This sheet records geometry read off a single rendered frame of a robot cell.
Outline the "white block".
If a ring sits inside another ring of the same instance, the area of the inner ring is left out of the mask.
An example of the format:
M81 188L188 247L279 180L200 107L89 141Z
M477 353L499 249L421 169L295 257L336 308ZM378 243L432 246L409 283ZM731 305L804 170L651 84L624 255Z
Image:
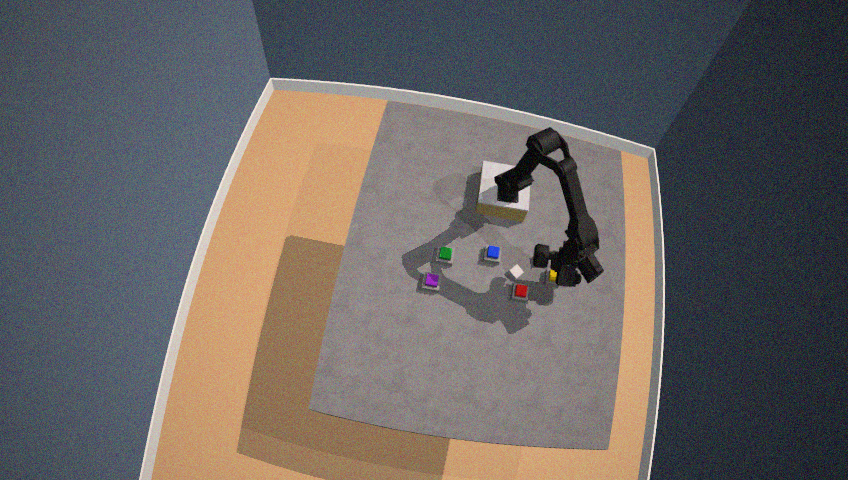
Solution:
M512 269L509 271L509 274L510 274L510 276L511 276L511 277L512 277L515 281L516 281L519 277L521 277L521 275L523 274L523 271L522 271L522 269L521 269L521 268L520 268L520 267L516 264L516 265L515 265L514 267L512 267Z

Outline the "blue button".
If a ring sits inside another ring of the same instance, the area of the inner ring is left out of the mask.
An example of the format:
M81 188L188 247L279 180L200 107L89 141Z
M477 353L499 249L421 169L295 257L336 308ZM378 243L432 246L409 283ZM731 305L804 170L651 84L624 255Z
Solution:
M487 245L484 249L483 263L498 265L500 263L501 247Z

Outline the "yellow button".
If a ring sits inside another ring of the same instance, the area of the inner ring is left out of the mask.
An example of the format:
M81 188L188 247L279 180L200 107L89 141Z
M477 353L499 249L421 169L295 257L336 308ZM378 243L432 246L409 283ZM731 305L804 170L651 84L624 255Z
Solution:
M560 285L556 284L557 272L552 270L551 268L547 268L545 271L545 280L543 286L549 286L554 288L559 288Z

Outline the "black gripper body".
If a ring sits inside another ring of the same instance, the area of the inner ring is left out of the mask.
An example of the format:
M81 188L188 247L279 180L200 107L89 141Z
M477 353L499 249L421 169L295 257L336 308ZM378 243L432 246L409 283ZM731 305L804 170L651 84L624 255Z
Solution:
M566 262L567 264L577 264L577 259L570 260L564 252L566 241L563 242L563 247L559 248L559 252L549 251L549 246L537 244L534 247L533 266L538 268L547 268L548 260L552 260L552 267L555 267L557 262Z

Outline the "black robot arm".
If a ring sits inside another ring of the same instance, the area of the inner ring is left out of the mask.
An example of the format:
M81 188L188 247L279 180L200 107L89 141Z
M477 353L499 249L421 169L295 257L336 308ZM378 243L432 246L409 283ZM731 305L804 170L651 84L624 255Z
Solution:
M498 186L497 201L519 202L518 191L532 185L531 173L539 164L552 169L560 180L561 188L569 211L569 224L565 234L568 240L564 246L565 255L577 259L578 263L567 264L557 262L556 284L571 287L581 282L581 274L587 284L595 280L604 271L594 252L599 249L597 226L589 216L583 198L582 188L577 173L577 164L570 155L567 142L551 127L528 136L523 158L517 166L495 176ZM565 157L561 162L547 154L561 148ZM500 200L498 200L500 199ZM578 270L581 274L578 273Z

